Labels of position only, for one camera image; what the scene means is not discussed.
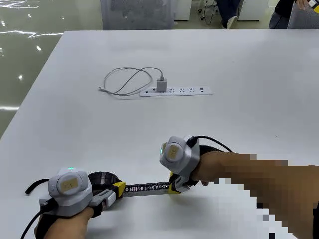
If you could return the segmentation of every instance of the electrical outlet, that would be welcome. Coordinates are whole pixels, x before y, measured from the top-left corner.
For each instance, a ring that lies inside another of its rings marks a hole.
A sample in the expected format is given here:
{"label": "electrical outlet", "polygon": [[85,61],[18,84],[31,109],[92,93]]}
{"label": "electrical outlet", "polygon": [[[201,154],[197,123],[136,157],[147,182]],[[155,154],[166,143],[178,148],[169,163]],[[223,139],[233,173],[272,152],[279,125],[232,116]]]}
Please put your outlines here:
{"label": "electrical outlet", "polygon": [[167,92],[156,92],[156,88],[148,88],[140,92],[142,97],[152,96],[195,96],[212,95],[209,87],[168,87]]}

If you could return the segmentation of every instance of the chair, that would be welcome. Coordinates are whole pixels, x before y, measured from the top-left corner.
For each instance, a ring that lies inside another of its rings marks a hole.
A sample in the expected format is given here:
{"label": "chair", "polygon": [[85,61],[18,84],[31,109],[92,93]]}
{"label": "chair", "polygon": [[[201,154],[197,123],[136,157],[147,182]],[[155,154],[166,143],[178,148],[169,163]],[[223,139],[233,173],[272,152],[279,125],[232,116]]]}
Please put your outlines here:
{"label": "chair", "polygon": [[103,29],[172,29],[174,6],[174,0],[101,0]]}
{"label": "chair", "polygon": [[310,6],[306,10],[300,10],[294,3],[288,29],[319,29],[319,14]]}

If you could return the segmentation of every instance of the tape measure markings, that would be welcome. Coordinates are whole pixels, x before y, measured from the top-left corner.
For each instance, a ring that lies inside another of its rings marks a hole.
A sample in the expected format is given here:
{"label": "tape measure markings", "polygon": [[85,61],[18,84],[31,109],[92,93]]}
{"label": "tape measure markings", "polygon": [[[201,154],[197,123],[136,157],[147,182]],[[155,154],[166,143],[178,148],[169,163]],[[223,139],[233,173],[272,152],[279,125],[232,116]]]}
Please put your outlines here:
{"label": "tape measure markings", "polygon": [[167,194],[170,182],[145,183],[127,185],[124,189],[124,197],[148,196]]}

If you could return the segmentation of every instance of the person's legs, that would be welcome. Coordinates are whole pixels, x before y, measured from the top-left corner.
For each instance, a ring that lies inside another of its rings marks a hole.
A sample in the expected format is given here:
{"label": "person's legs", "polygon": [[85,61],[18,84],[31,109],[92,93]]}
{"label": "person's legs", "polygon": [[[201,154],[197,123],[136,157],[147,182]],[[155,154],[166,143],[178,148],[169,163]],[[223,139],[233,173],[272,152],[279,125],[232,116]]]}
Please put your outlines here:
{"label": "person's legs", "polygon": [[216,0],[222,18],[222,25],[229,29],[237,16],[237,9],[241,0]]}
{"label": "person's legs", "polygon": [[237,16],[237,10],[238,10],[240,2],[241,2],[241,0],[232,0],[231,1],[231,5],[232,5],[232,8],[233,8],[234,16]]}
{"label": "person's legs", "polygon": [[283,16],[280,16],[276,12],[273,13],[269,22],[270,29],[287,29],[289,19]]}
{"label": "person's legs", "polygon": [[219,13],[224,24],[227,24],[228,19],[235,15],[231,2],[232,0],[217,0]]}

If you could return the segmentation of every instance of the shiny floor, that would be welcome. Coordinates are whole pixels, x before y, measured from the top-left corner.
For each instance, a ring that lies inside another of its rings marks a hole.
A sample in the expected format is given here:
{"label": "shiny floor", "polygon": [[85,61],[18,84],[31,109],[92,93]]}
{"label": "shiny floor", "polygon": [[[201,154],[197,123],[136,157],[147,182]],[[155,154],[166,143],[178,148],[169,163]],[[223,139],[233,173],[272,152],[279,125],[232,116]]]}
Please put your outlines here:
{"label": "shiny floor", "polygon": [[[219,29],[220,16],[207,25],[193,0],[190,21],[176,29]],[[270,0],[260,22],[235,28],[268,28],[278,0]],[[100,0],[0,0],[0,137],[18,110],[45,61],[66,30],[101,30]]]}

